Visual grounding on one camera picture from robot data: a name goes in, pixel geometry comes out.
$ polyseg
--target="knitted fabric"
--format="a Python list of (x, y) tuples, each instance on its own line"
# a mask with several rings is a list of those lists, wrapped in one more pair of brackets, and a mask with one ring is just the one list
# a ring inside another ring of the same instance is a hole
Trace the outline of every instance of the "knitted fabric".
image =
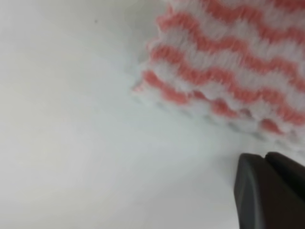
[(139, 94), (305, 148), (305, 0), (167, 0)]

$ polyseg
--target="dish cloth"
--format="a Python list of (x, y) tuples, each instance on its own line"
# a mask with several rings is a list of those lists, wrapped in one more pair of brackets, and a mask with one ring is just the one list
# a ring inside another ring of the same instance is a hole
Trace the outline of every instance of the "dish cloth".
[(305, 1), (167, 4), (135, 91), (305, 149)]

